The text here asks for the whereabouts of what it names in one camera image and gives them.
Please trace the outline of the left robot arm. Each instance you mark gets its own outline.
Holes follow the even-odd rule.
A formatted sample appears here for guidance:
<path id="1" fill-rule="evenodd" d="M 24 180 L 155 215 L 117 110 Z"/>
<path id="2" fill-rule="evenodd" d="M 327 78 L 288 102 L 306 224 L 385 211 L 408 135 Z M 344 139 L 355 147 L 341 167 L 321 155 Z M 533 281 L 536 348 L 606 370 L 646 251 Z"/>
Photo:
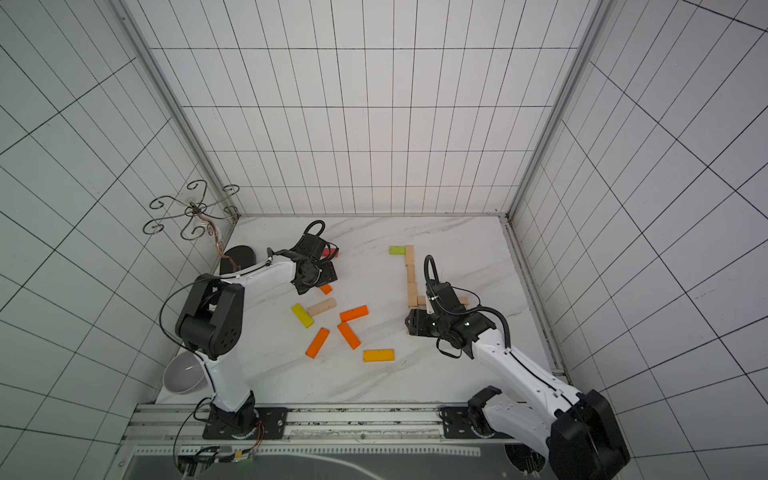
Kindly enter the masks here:
<path id="1" fill-rule="evenodd" d="M 175 335 L 199 357 L 212 388 L 207 438 L 250 439 L 262 425 L 236 351 L 246 301 L 283 284 L 303 295 L 336 281 L 333 259 L 338 251 L 309 232 L 290 249 L 268 249 L 263 262 L 251 247 L 240 245 L 225 252 L 217 275 L 202 274 L 193 282 Z"/>

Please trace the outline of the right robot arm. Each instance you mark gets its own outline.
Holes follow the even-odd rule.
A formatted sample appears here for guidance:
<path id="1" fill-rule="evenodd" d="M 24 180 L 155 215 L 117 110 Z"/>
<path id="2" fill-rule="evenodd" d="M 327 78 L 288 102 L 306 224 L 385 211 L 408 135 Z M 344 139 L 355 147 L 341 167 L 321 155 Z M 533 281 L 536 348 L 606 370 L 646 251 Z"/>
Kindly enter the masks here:
<path id="1" fill-rule="evenodd" d="M 544 460 L 560 479 L 612 479 L 630 453 L 607 399 L 561 381 L 513 346 L 497 310 L 466 308 L 448 282 L 426 282 L 428 309 L 405 324 L 412 336 L 447 342 L 447 357 L 479 362 L 497 378 L 467 402 L 461 428 L 478 438 L 506 435 Z"/>

